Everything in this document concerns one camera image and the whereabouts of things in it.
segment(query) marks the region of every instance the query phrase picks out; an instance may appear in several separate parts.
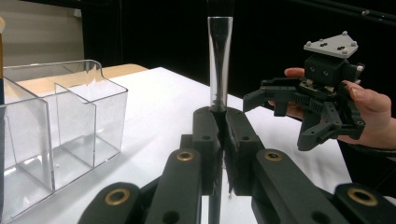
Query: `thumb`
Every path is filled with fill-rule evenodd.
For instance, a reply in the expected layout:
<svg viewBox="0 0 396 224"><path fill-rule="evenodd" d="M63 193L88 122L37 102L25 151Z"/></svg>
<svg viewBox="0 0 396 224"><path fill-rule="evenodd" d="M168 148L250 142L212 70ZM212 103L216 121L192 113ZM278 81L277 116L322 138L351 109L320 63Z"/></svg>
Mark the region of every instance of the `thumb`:
<svg viewBox="0 0 396 224"><path fill-rule="evenodd" d="M387 95L356 87L350 87L349 94L355 104L364 106L373 112L386 112L390 110L391 102Z"/></svg>

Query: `black mechanical device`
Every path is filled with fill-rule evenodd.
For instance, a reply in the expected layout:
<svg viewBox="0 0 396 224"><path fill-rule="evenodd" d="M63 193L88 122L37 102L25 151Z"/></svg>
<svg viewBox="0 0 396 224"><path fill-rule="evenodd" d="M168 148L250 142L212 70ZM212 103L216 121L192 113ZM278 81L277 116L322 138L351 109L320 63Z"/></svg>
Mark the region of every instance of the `black mechanical device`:
<svg viewBox="0 0 396 224"><path fill-rule="evenodd" d="M303 108L297 143L302 151L338 135L359 139L365 123L342 82L358 82L364 69L363 64L347 61L358 49L357 42L343 32L317 42L308 41L304 49L314 52L304 63L305 77L263 80L258 91L244 97L244 112L267 101L275 101L275 116L286 116L289 102Z"/></svg>
<svg viewBox="0 0 396 224"><path fill-rule="evenodd" d="M347 56L354 48L344 40L357 47L347 34L308 42L305 47L316 53L305 62L305 78L264 81L259 91L244 98L244 110L273 100L276 116L285 116L288 102L298 102L312 112L303 121L302 150L338 134L359 138L364 122L343 91L342 80L356 81L363 67L349 64L345 57L323 54L328 51L321 49L334 46L335 41L341 54L346 51ZM198 224L203 195L209 196L208 223L219 224L223 159L230 192L251 196L258 223L396 220L396 207L375 190L354 183L339 185L334 194L317 188L287 154L265 148L244 112L230 107L217 111L208 106L194 112L192 134L181 136L180 148L169 156L162 176L141 189L130 183L102 189L79 224Z"/></svg>

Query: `bracelet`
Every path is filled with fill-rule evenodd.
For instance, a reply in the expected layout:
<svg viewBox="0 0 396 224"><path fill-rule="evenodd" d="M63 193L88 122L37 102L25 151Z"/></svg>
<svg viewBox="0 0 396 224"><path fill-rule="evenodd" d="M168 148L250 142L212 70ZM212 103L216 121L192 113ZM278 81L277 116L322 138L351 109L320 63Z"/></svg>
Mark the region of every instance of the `bracelet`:
<svg viewBox="0 0 396 224"><path fill-rule="evenodd" d="M362 146L362 145L352 145L349 144L350 147L354 148L355 150L369 154L372 156L377 156L377 157L396 157L396 150L392 149L378 149L375 147L367 147L367 146Z"/></svg>

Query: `person's arm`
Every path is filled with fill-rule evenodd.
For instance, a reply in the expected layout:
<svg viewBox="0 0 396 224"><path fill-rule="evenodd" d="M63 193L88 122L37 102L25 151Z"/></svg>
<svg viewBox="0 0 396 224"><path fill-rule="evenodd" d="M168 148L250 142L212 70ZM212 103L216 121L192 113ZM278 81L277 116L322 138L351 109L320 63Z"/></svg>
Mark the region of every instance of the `person's arm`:
<svg viewBox="0 0 396 224"><path fill-rule="evenodd" d="M303 68L288 68L287 77L303 77ZM396 119L391 117L391 100L387 95L367 90L358 84L345 81L350 97L361 112L361 118L366 126L359 140L351 139L347 135L338 136L338 140L366 147L378 149L394 149L396 151ZM295 104L288 107L288 116L302 119L304 111Z"/></svg>

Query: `transparent organizer box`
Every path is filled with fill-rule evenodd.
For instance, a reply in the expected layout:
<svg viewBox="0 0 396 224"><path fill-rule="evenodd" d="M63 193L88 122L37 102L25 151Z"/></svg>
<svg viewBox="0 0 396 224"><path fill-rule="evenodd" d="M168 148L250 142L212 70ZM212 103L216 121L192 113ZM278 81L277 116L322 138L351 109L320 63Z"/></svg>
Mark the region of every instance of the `transparent organizer box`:
<svg viewBox="0 0 396 224"><path fill-rule="evenodd" d="M120 153L127 89L96 61L6 67L3 80L6 223Z"/></svg>

